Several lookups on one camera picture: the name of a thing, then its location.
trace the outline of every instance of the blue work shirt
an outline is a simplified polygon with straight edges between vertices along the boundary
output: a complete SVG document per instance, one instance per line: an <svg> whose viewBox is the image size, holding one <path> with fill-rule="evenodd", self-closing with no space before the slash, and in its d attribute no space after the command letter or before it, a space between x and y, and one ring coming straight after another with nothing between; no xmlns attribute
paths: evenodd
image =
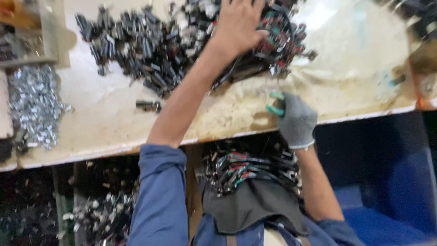
<svg viewBox="0 0 437 246"><path fill-rule="evenodd" d="M186 246L188 215L185 207L185 168L187 157L170 146L146 144L141 147L140 192L135 205L128 246ZM299 240L281 225L259 221L237 233L238 246L264 244L264 225L276 228L289 246ZM312 246L364 246L353 229L343 221L323 220L314 223L305 218ZM226 246L226 235L215 229L214 218L204 214L193 238L195 246Z"/></svg>

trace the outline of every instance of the workbench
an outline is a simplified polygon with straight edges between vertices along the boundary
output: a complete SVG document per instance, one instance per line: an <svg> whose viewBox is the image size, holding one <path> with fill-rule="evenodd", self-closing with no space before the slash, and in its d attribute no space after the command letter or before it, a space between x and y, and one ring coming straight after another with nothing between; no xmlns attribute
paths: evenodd
<svg viewBox="0 0 437 246"><path fill-rule="evenodd" d="M74 15L95 20L106 4L115 19L124 10L151 4L146 0L54 0L60 77L60 98L74 110L59 124L58 145L50 151L33 148L18 160L0 165L1 171L35 168L136 153L145 143L157 114L135 108L137 99L160 100L142 85L125 77L118 64L101 77L87 43L79 34ZM153 12L168 19L167 1L154 1ZM370 0L307 0L293 17L306 23L307 49L319 56L309 62L295 59L284 78L269 74L210 92L185 134L182 144L237 137L276 129L275 117L265 105L270 92L299 94L319 114L319 124L335 123L413 111L416 90L411 76L394 84L392 69L407 63L406 23L386 6Z"/></svg>

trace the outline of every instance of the green rubber fingertip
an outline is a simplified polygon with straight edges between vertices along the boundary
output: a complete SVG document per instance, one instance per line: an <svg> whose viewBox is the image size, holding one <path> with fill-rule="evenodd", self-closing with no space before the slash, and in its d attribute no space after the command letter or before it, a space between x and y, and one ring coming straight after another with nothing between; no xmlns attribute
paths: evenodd
<svg viewBox="0 0 437 246"><path fill-rule="evenodd" d="M279 92L271 92L270 96L274 97L274 98L277 98L279 100L282 100L282 101L284 100L284 94L279 93Z"/></svg>
<svg viewBox="0 0 437 246"><path fill-rule="evenodd" d="M267 111L269 111L271 113L274 113L276 115L279 115L279 116L283 116L284 115L284 110L283 109L278 109L275 106L266 105L266 109L267 109Z"/></svg>

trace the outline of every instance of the blue plastic bin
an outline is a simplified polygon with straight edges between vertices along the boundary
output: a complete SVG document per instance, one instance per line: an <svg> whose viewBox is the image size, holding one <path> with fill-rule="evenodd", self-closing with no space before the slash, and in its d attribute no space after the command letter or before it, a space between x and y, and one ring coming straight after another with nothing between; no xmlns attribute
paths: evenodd
<svg viewBox="0 0 437 246"><path fill-rule="evenodd" d="M420 113L323 125L315 134L346 221L364 243L437 245L436 181Z"/></svg>

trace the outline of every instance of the blue sleeve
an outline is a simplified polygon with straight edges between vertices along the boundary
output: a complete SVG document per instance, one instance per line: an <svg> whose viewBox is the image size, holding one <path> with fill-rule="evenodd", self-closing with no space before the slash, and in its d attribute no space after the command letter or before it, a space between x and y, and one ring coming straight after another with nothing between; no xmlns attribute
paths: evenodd
<svg viewBox="0 0 437 246"><path fill-rule="evenodd" d="M319 221L318 226L339 246L365 246L355 231L344 221L327 219Z"/></svg>
<svg viewBox="0 0 437 246"><path fill-rule="evenodd" d="M141 147L138 165L141 186L132 215L128 246L186 246L187 157L180 149L146 144Z"/></svg>

